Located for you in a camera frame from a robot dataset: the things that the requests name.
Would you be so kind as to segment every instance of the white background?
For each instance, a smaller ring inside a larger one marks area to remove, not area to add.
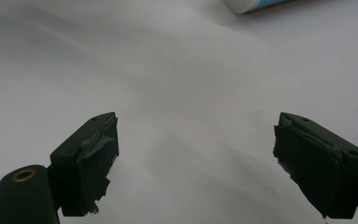
[[[115,111],[100,213],[69,223],[325,223],[272,155],[280,112],[358,146],[358,0],[0,0],[0,178]],[[358,223],[326,220],[328,223]]]

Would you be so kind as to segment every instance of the screw hole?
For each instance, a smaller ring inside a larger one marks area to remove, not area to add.
[[[352,156],[358,156],[357,151],[349,150],[348,153],[350,153]]]
[[[11,180],[13,182],[22,182],[27,179],[31,179],[32,177],[34,177],[35,174],[36,174],[36,170],[33,170],[33,169],[20,170],[16,174],[13,175]]]

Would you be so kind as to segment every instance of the plastic bottle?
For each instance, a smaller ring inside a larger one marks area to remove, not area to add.
[[[228,8],[237,14],[283,2],[284,0],[224,0]]]

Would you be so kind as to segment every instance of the blue and white object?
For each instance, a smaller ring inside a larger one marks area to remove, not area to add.
[[[232,12],[241,14],[250,10],[280,3],[283,2],[284,0],[224,0],[224,1]]]

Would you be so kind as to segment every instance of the black plastic part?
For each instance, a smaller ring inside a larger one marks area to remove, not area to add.
[[[31,165],[0,182],[0,224],[60,223],[53,206],[47,169]]]
[[[88,120],[51,155],[50,179],[56,207],[66,217],[97,213],[95,200],[106,193],[106,176],[118,156],[117,118],[107,113]]]
[[[274,156],[326,217],[352,218],[358,204],[358,147],[297,115],[281,113]]]

